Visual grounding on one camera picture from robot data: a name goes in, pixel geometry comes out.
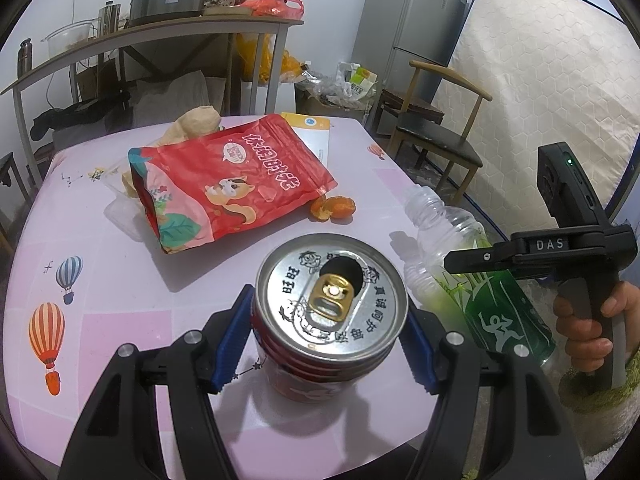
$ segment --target black chair seat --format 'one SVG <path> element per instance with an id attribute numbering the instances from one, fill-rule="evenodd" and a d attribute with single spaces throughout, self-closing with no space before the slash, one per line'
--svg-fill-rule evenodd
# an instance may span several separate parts
<path id="1" fill-rule="evenodd" d="M 396 128 L 401 132 L 426 140 L 438 148 L 447 150 L 470 164 L 482 168 L 482 159 L 467 140 L 463 140 L 457 133 L 432 123 L 418 114 L 411 112 L 399 114 Z"/>

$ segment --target table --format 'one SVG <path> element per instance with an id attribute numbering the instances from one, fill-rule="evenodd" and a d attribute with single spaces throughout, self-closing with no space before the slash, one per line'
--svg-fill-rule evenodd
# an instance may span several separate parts
<path id="1" fill-rule="evenodd" d="M 278 93 L 278 82 L 280 81 L 280 69 L 282 66 L 282 56 L 284 46 L 287 41 L 289 27 L 302 25 L 299 20 L 285 20 L 275 16 L 242 16 L 234 14 L 217 14 L 213 16 L 198 16 L 196 18 L 180 18 L 178 20 L 165 20 L 164 22 L 147 23 L 137 27 L 124 28 L 112 34 L 107 34 L 101 38 L 90 39 L 79 43 L 75 47 L 53 57 L 44 63 L 25 73 L 21 78 L 5 88 L 2 93 L 9 90 L 14 93 L 15 117 L 18 121 L 20 140 L 27 157 L 27 162 L 31 168 L 31 173 L 36 186 L 40 187 L 42 179 L 37 169 L 36 160 L 33 156 L 33 147 L 27 131 L 24 119 L 24 109 L 22 108 L 23 90 L 37 83 L 48 75 L 65 67 L 71 67 L 72 75 L 75 73 L 76 63 L 93 56 L 100 56 L 105 52 L 117 48 L 127 47 L 127 52 L 134 51 L 129 47 L 134 44 L 145 43 L 145 41 L 162 40 L 175 36 L 192 36 L 195 34 L 236 34 L 253 33 L 258 34 L 256 49 L 256 62 L 254 63 L 254 74 L 252 79 L 252 90 L 250 98 L 250 109 L 255 113 L 255 101 L 258 91 L 258 74 L 260 72 L 260 53 L 264 44 L 265 34 L 275 34 L 276 39 L 273 47 L 273 63 L 271 64 L 271 74 L 267 89 L 267 100 L 265 113 L 272 113 L 275 110 L 276 95 Z M 78 88 L 72 85 L 74 101 L 78 101 Z"/>
<path id="2" fill-rule="evenodd" d="M 223 118 L 235 126 L 253 118 Z M 319 223 L 302 207 L 271 224 L 212 244 L 164 254 L 148 225 L 135 242 L 103 214 L 114 193 L 96 179 L 133 146 L 162 135 L 148 126 L 73 146 L 58 153 L 37 195 L 16 250 L 4 314 L 4 374 L 18 439 L 60 464 L 79 413 L 116 348 L 167 346 L 212 312 L 228 308 L 245 283 L 254 283 L 264 257 L 291 238 L 334 232 L 376 247 L 402 271 L 394 240 L 415 237 L 402 209 L 412 185 L 355 120 L 331 118 L 328 167 L 336 194 L 352 197 L 353 221 Z M 58 266 L 80 256 L 82 271 L 63 303 Z M 28 323 L 44 302 L 56 303 L 65 334 L 56 360 L 62 389 L 53 397 L 45 367 L 31 349 Z M 316 480 L 379 457 L 426 430 L 437 398 L 415 383 L 399 342 L 387 359 L 338 399 L 307 405 L 281 397 L 259 370 L 253 336 L 239 379 L 211 397 L 216 421 L 241 479 Z M 170 478 L 183 478 L 168 394 L 158 390 L 159 429 Z"/>

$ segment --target pink tablecloth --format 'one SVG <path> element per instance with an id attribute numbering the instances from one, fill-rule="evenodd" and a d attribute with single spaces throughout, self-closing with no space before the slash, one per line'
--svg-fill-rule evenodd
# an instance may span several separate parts
<path id="1" fill-rule="evenodd" d="M 94 178 L 97 168 L 161 137 L 166 126 L 122 132 L 58 155 L 20 238 L 4 314 L 6 389 L 18 439 L 28 449 L 60 464 L 84 403 L 121 343 L 157 348 L 201 328 L 212 312 L 231 306 L 242 286 L 254 282 L 263 258 L 286 240 L 342 233 L 376 247 L 402 270 L 390 234 L 415 235 L 401 203 L 411 182 L 388 156 L 367 150 L 372 140 L 356 121 L 331 122 L 328 166 L 338 181 L 334 193 L 357 204 L 351 223 L 312 222 L 301 208 L 265 227 L 172 255 L 162 253 L 148 226 L 145 240 L 135 242 L 107 220 L 103 211 L 114 194 Z M 83 268 L 67 305 L 55 274 L 75 255 Z M 28 336 L 31 315 L 45 302 L 59 305 L 65 317 L 56 360 L 62 389 L 55 397 Z M 423 432 L 436 401 L 414 382 L 399 343 L 350 392 L 324 404 L 297 404 L 274 393 L 253 337 L 238 375 L 211 402 L 242 479 L 321 479 L 360 466 Z M 177 480 L 184 476 L 164 388 L 158 399 L 167 471 Z"/>

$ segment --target red snack bag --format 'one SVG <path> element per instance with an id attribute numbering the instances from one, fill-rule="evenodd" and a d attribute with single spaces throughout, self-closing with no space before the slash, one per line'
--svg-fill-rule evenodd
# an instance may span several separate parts
<path id="1" fill-rule="evenodd" d="M 280 115 L 157 148 L 132 148 L 133 184 L 175 253 L 286 215 L 337 184 Z"/>

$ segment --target metal kettle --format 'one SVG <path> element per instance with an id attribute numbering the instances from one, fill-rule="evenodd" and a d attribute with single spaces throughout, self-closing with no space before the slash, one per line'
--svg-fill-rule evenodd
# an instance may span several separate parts
<path id="1" fill-rule="evenodd" d="M 20 44 L 20 50 L 18 50 L 18 78 L 31 70 L 32 50 L 31 38 L 27 38 Z"/>
<path id="2" fill-rule="evenodd" d="M 98 12 L 98 32 L 96 36 L 100 38 L 106 34 L 116 32 L 119 20 L 120 4 L 113 5 L 113 0 L 109 0 Z"/>

